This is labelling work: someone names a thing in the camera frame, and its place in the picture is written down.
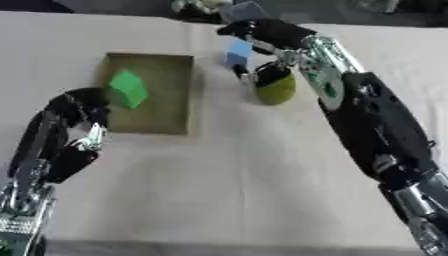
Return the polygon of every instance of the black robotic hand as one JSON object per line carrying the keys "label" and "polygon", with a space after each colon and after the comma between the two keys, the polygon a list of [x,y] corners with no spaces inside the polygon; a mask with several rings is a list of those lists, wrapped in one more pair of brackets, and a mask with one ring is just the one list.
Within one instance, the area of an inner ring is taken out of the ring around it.
{"label": "black robotic hand", "polygon": [[[315,31],[276,19],[237,21],[217,31],[221,36],[235,36],[242,40],[257,40],[286,50],[303,48],[303,39],[316,34]],[[273,52],[254,44],[254,51],[271,55]]]}
{"label": "black robotic hand", "polygon": [[[91,164],[98,158],[97,150],[80,150],[79,140],[68,143],[67,129],[82,122],[106,129],[107,105],[104,91],[100,88],[72,90],[50,100],[28,125],[10,163],[8,176],[12,178],[24,162],[42,159],[51,166],[46,181],[61,183]],[[48,126],[49,131],[36,151],[33,145],[42,126]]]}
{"label": "black robotic hand", "polygon": [[101,88],[83,88],[68,91],[52,99],[45,110],[63,118],[69,127],[89,121],[107,127],[107,100]]}

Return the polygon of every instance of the table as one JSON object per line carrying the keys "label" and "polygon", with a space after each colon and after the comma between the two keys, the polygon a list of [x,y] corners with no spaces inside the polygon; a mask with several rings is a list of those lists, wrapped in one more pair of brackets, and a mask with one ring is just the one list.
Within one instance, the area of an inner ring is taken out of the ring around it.
{"label": "table", "polygon": [[[410,106],[446,169],[448,31],[307,26],[339,38]],[[5,164],[30,118],[55,95],[92,85],[106,52],[194,55],[204,88],[189,136],[110,134],[101,158],[57,187],[49,237],[415,248],[303,79],[290,102],[257,105],[222,67],[231,39],[214,30],[162,18],[0,12]]]}

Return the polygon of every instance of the cardboard box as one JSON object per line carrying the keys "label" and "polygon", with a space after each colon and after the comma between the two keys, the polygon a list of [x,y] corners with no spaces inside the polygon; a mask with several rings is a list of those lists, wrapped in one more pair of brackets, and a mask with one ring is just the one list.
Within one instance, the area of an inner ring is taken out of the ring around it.
{"label": "cardboard box", "polygon": [[97,85],[108,87],[114,74],[127,70],[138,75],[149,98],[129,109],[109,97],[109,130],[118,133],[187,134],[190,123],[192,56],[107,53],[98,71]]}

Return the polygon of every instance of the background object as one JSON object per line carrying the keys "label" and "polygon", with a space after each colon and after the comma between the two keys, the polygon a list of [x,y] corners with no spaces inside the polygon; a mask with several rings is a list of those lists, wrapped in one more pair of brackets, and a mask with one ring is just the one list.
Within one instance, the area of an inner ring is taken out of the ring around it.
{"label": "background object", "polygon": [[221,17],[225,23],[240,20],[256,20],[272,18],[259,4],[254,1],[242,2],[220,9]]}
{"label": "background object", "polygon": [[3,0],[0,10],[73,13],[70,8],[52,0]]}
{"label": "background object", "polygon": [[367,11],[373,12],[383,12],[383,13],[393,13],[399,3],[400,0],[354,0],[355,4]]}
{"label": "background object", "polygon": [[187,134],[190,116],[191,56],[108,53],[99,68],[98,86],[109,86],[119,71],[143,81],[150,100],[129,109],[110,98],[109,131]]}

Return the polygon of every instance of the robotic hand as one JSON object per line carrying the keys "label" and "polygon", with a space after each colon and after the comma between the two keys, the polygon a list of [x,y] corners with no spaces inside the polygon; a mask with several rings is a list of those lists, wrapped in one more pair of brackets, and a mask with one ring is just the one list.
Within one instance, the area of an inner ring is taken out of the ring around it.
{"label": "robotic hand", "polygon": [[[28,125],[0,195],[0,255],[42,256],[42,229],[54,207],[54,187],[98,158],[107,127],[99,88],[73,90],[49,102]],[[86,137],[68,142],[68,128],[89,122]]]}
{"label": "robotic hand", "polygon": [[335,39],[280,20],[250,20],[218,30],[253,44],[276,61],[245,83],[272,83],[298,65],[318,104],[358,167],[379,183],[398,217],[430,256],[448,255],[448,177],[432,159],[423,129],[399,98]]}

